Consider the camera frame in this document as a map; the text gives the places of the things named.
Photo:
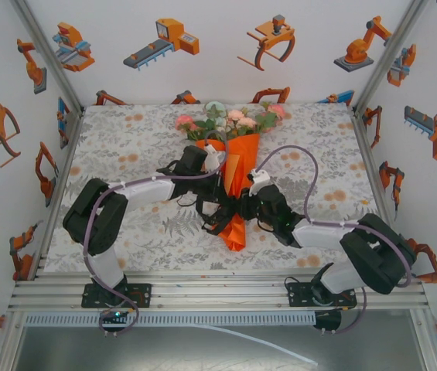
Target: gray leaf pattern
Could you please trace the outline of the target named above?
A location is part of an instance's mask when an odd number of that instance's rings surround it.
[[[243,104],[228,105],[241,109]],[[247,104],[250,116],[264,108]],[[300,145],[319,163],[319,178],[309,200],[309,215],[318,220],[351,220],[376,205],[345,104],[285,104],[281,126],[263,134],[258,163],[280,145]],[[179,159],[191,144],[175,130],[175,120],[189,114],[203,119],[203,105],[93,106],[86,110],[45,271],[86,271],[82,246],[62,228],[62,219],[86,182],[99,177],[106,182],[128,182],[150,176],[157,168]],[[303,213],[302,204],[314,174],[307,155],[284,150],[265,165],[289,205]],[[193,201],[185,196],[183,205]],[[175,200],[146,205],[128,213],[114,244],[128,271],[247,270],[323,266],[344,260],[343,253],[314,248],[294,249],[274,236],[246,223],[247,246],[229,251],[221,238],[201,229],[193,207]]]

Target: mounting plate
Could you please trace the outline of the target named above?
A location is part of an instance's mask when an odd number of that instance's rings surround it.
[[[354,290],[346,290],[340,294],[333,294],[333,301],[327,305],[321,305],[312,296],[312,284],[310,282],[290,282],[286,285],[288,291],[288,303],[291,307],[345,307],[352,309],[357,305]]]
[[[367,57],[364,62],[361,63],[356,63],[356,64],[352,64],[352,63],[347,63],[345,61],[345,56],[341,56],[340,58],[337,58],[336,60],[333,61],[338,67],[344,69],[347,72],[352,72],[355,70],[358,70],[360,68],[363,68],[365,66],[369,66],[370,64],[373,64],[373,60],[370,57]]]
[[[108,306],[99,301],[98,290],[94,284],[87,284],[84,286],[84,293],[82,294],[82,308],[108,308]],[[149,308],[151,302],[151,285],[150,284],[127,284],[126,296],[133,300],[138,308]],[[124,303],[120,308],[130,308],[129,303]]]

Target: orange dot pattern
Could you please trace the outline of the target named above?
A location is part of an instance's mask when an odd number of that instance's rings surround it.
[[[117,259],[118,261],[118,266],[120,267],[120,269],[124,269],[125,268],[125,259],[123,257],[119,257]]]
[[[308,263],[311,267],[319,267],[319,265],[321,264],[321,259],[319,259],[317,255],[309,255]]]
[[[294,160],[294,161],[297,161],[297,160],[299,160],[299,159],[301,158],[301,155],[300,155],[298,152],[295,152],[295,151],[290,152],[290,153],[288,154],[288,156],[289,156],[292,160]]]
[[[80,174],[80,167],[79,166],[72,166],[70,168],[69,174],[71,174],[72,176],[76,176]]]
[[[345,201],[345,199],[347,198],[347,195],[345,194],[345,192],[343,190],[338,189],[333,193],[333,197],[335,197],[335,199],[337,201]]]

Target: pink flower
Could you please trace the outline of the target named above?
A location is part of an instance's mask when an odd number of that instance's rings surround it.
[[[197,125],[194,124],[194,120],[188,114],[181,114],[177,117],[177,121],[175,123],[175,129],[180,131],[187,130],[196,130]]]
[[[285,110],[283,109],[281,104],[270,104],[266,110],[268,112],[273,112],[279,118],[285,117]]]
[[[239,121],[237,122],[237,126],[238,127],[247,126],[248,128],[252,129],[256,126],[256,121],[254,121],[250,117],[243,117],[239,119]]]
[[[228,120],[229,121],[239,121],[241,118],[244,117],[244,114],[240,112],[239,110],[232,110],[228,113]]]

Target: green leaf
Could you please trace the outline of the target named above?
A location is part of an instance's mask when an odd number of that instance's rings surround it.
[[[277,125],[275,124],[274,121],[265,121],[265,123],[263,124],[263,128],[274,128]]]
[[[219,116],[220,116],[220,111],[217,109],[216,104],[212,105],[211,108],[207,111],[207,117],[217,118]]]
[[[208,118],[204,123],[206,130],[213,130],[216,127],[215,121]]]
[[[196,124],[197,127],[202,128],[202,129],[206,129],[207,128],[206,122],[201,121],[201,120],[195,121],[194,124]]]
[[[257,114],[255,119],[258,124],[263,124],[265,122],[266,117],[263,116],[262,114]]]
[[[265,116],[266,120],[275,120],[277,118],[277,114],[273,112],[268,112]]]

